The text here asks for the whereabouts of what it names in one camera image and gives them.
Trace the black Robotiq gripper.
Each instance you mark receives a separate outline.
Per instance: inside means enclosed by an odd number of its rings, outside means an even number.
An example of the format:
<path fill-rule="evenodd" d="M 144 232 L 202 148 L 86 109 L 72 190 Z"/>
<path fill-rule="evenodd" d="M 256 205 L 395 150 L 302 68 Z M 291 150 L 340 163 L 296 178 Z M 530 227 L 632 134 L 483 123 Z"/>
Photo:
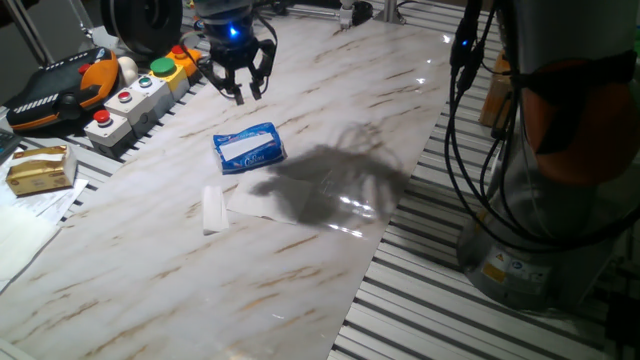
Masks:
<path fill-rule="evenodd" d="M 210 19 L 202 18 L 204 31 L 210 42 L 211 58 L 199 60 L 199 70 L 209 83 L 227 100 L 244 104 L 240 86 L 235 82 L 235 72 L 248 68 L 251 74 L 250 89 L 255 100 L 260 100 L 263 85 L 271 76 L 277 44 L 270 40 L 258 40 L 252 17 Z M 262 58 L 255 66 L 256 55 Z"/>

